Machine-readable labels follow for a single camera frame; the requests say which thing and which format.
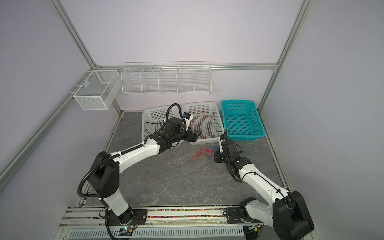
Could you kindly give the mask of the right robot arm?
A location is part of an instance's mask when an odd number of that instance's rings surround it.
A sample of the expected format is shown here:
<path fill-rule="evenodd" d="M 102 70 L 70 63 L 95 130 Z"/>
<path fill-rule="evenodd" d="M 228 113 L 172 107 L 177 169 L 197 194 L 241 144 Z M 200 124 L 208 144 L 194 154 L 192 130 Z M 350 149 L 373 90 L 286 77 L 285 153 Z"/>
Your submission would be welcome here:
<path fill-rule="evenodd" d="M 244 220 L 259 220 L 272 227 L 281 240 L 300 240 L 315 229 L 304 197 L 297 191 L 290 192 L 265 176 L 246 157 L 242 157 L 237 144 L 220 135 L 215 163 L 224 163 L 227 172 L 237 183 L 247 183 L 267 202 L 248 198 L 239 204 Z"/>

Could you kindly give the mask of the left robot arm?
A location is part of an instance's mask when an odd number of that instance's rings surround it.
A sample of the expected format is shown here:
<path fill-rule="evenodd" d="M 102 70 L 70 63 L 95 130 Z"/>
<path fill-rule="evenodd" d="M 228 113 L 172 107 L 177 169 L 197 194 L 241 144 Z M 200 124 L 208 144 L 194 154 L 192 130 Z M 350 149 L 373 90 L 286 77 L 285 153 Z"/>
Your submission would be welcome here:
<path fill-rule="evenodd" d="M 190 127 L 193 115 L 184 112 L 180 118 L 170 117 L 174 103 L 166 111 L 164 124 L 154 133 L 145 137 L 138 145 L 123 151 L 108 154 L 100 152 L 90 170 L 81 179 L 77 194 L 81 198 L 97 198 L 105 207 L 106 213 L 112 213 L 120 225 L 127 225 L 134 217 L 132 207 L 120 190 L 120 174 L 134 164 L 163 153 L 182 141 L 196 142 L 202 131 Z"/>

